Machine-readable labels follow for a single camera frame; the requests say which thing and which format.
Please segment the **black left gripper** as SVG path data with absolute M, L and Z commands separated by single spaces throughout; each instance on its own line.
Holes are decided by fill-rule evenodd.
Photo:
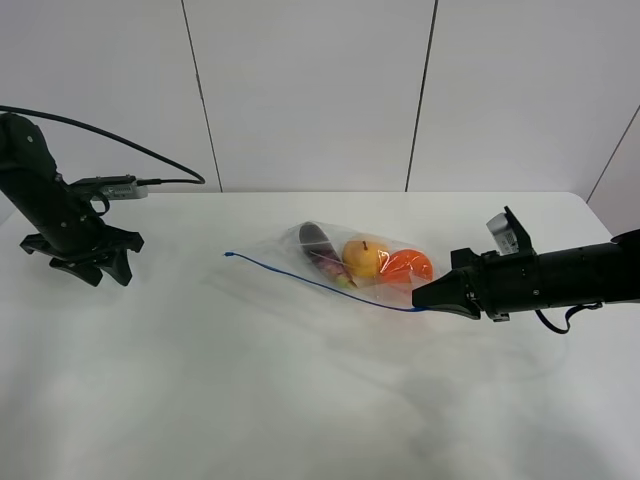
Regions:
M 52 257 L 52 269 L 68 273 L 91 286 L 98 286 L 103 272 L 121 286 L 132 279 L 127 252 L 138 253 L 142 236 L 107 225 L 86 197 L 61 181 L 29 178 L 19 187 L 19 211 L 37 232 L 22 240 L 20 247 Z

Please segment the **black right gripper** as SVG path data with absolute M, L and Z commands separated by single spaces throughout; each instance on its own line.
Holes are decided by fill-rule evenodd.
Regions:
M 452 271 L 412 291 L 412 306 L 479 320 L 482 310 L 493 321 L 512 313 L 545 308 L 539 256 L 533 250 L 500 255 L 469 248 L 450 254 Z

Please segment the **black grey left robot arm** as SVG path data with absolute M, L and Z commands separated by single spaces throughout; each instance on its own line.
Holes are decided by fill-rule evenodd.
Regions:
M 127 253 L 141 251 L 141 235 L 107 225 L 101 187 L 65 183 L 40 128 L 13 113 L 1 116 L 1 192 L 37 230 L 20 243 L 26 253 L 48 256 L 51 268 L 91 286 L 104 274 L 130 283 Z

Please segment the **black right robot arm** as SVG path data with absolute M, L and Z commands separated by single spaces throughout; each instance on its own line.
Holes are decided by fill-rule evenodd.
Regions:
M 451 253 L 452 269 L 415 289 L 412 304 L 495 322 L 511 313 L 639 301 L 639 232 L 602 244 L 537 254 Z

